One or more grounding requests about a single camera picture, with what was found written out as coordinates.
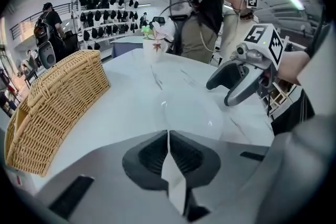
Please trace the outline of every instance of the flower pot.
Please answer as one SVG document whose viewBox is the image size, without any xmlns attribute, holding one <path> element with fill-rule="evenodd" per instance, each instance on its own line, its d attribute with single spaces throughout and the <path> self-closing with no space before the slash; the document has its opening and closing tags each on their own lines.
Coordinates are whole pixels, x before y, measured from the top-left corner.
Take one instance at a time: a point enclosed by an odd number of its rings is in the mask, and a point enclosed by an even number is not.
<svg viewBox="0 0 336 224">
<path fill-rule="evenodd" d="M 162 54 L 168 50 L 168 43 L 162 40 L 143 39 L 143 53 L 149 63 L 159 61 Z"/>
</svg>

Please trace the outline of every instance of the khaki pants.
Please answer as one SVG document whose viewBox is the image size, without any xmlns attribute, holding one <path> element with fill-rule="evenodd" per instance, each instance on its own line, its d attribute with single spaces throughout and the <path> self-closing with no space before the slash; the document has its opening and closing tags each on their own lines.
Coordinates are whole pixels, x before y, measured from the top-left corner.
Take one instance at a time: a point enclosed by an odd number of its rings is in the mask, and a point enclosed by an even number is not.
<svg viewBox="0 0 336 224">
<path fill-rule="evenodd" d="M 217 35 L 214 31 L 202 24 L 202 34 L 205 45 L 210 50 L 215 49 Z M 212 52 L 204 48 L 200 36 L 200 27 L 196 17 L 191 17 L 183 26 L 182 29 L 182 57 L 209 63 L 212 57 Z"/>
</svg>

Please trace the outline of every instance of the plate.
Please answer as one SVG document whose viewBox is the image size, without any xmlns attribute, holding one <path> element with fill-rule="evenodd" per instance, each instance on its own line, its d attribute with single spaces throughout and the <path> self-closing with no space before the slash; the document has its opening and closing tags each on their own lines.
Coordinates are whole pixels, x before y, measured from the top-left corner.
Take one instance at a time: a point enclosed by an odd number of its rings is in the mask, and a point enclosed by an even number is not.
<svg viewBox="0 0 336 224">
<path fill-rule="evenodd" d="M 219 139 L 223 116 L 206 92 L 163 90 L 154 101 L 154 120 L 158 130 L 176 130 Z"/>
</svg>

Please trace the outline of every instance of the woven basket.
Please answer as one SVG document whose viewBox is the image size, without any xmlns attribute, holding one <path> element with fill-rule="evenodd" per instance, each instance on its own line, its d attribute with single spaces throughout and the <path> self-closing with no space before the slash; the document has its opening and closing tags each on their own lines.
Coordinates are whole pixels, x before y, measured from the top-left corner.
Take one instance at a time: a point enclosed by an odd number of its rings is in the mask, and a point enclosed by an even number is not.
<svg viewBox="0 0 336 224">
<path fill-rule="evenodd" d="M 72 127 L 109 88 L 99 51 L 81 50 L 58 62 L 33 83 L 11 117 L 6 164 L 45 176 Z"/>
</svg>

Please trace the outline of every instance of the railing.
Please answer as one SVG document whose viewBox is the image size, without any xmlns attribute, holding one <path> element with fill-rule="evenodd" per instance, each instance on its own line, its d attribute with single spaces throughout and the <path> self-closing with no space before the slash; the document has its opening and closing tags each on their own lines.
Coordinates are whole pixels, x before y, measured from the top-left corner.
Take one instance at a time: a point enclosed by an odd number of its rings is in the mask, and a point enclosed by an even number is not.
<svg viewBox="0 0 336 224">
<path fill-rule="evenodd" d="M 78 6 L 77 4 L 73 3 L 67 3 L 59 6 L 53 7 L 54 10 L 58 13 L 58 15 L 70 13 L 72 9 L 77 10 Z M 42 15 L 43 12 L 36 13 L 34 15 L 31 15 L 27 19 L 24 19 L 17 25 L 13 26 L 10 31 L 12 32 L 12 38 L 13 40 L 23 34 L 25 31 L 32 29 L 35 27 L 36 21 L 39 19 L 39 17 Z"/>
</svg>

